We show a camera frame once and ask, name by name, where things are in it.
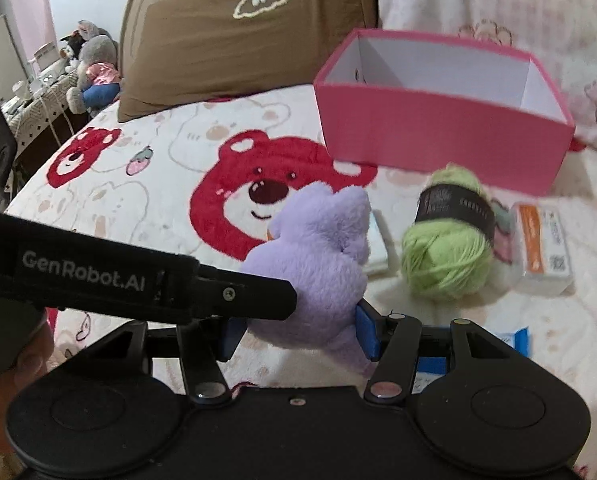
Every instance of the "blue pants on plush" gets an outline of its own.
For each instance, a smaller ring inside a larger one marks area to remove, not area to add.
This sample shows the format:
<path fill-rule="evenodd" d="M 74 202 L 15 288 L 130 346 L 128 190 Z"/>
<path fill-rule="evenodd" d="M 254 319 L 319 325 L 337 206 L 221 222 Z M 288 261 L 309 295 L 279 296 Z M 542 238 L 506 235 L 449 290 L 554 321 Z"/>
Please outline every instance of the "blue pants on plush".
<path fill-rule="evenodd" d="M 86 108 L 103 108 L 114 101 L 120 92 L 120 84 L 92 85 L 83 92 L 83 101 Z"/>

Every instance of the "screw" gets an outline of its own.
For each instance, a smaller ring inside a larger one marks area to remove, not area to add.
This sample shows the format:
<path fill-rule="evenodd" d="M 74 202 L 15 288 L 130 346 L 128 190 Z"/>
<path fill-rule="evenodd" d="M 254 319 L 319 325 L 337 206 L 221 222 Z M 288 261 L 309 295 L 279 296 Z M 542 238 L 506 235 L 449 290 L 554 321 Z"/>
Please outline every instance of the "screw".
<path fill-rule="evenodd" d="M 370 393 L 379 399 L 393 399 L 398 397 L 403 388 L 391 381 L 380 381 L 370 386 Z"/>
<path fill-rule="evenodd" d="M 223 299 L 225 301 L 233 301 L 236 298 L 236 291 L 228 286 L 227 288 L 223 289 Z"/>
<path fill-rule="evenodd" d="M 201 399 L 216 399 L 227 391 L 225 384 L 215 383 L 210 381 L 208 383 L 197 384 L 194 388 L 194 394 Z"/>

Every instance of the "orange label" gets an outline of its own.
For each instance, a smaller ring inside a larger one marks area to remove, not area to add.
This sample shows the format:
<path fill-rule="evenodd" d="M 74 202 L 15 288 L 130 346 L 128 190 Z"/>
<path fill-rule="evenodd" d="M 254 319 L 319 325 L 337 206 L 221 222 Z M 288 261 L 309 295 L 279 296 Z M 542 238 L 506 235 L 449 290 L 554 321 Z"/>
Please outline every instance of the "orange label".
<path fill-rule="evenodd" d="M 541 257 L 541 219 L 538 210 L 532 205 L 519 206 L 519 216 L 525 236 L 525 250 L 528 258 L 528 270 L 543 274 Z"/>

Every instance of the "small box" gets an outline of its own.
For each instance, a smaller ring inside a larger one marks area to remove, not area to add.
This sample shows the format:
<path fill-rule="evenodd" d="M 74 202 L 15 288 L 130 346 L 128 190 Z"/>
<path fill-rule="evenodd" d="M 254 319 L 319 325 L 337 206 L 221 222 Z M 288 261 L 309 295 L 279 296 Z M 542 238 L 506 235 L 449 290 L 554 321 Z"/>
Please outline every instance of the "small box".
<path fill-rule="evenodd" d="M 512 214 L 512 283 L 535 296 L 558 296 L 574 281 L 565 231 L 556 208 L 515 203 Z"/>
<path fill-rule="evenodd" d="M 425 173 L 454 162 L 535 195 L 549 192 L 575 130 L 531 54 L 453 36 L 354 30 L 314 88 L 335 159 Z"/>

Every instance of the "gray plush toy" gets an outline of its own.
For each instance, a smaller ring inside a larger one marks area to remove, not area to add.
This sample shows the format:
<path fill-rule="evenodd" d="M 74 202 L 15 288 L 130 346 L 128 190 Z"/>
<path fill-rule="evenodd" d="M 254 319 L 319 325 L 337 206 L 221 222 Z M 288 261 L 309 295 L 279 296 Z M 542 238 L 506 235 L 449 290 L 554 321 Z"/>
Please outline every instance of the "gray plush toy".
<path fill-rule="evenodd" d="M 96 25 L 92 22 L 88 22 L 87 20 L 80 20 L 78 22 L 78 33 L 81 35 L 85 41 L 90 41 L 92 38 L 98 36 L 99 34 L 104 34 L 109 36 L 107 32 L 104 30 L 100 30 Z"/>
<path fill-rule="evenodd" d="M 109 36 L 99 34 L 83 43 L 78 58 L 78 81 L 75 88 L 67 91 L 67 105 L 73 114 L 89 110 L 93 116 L 120 92 L 116 46 Z"/>

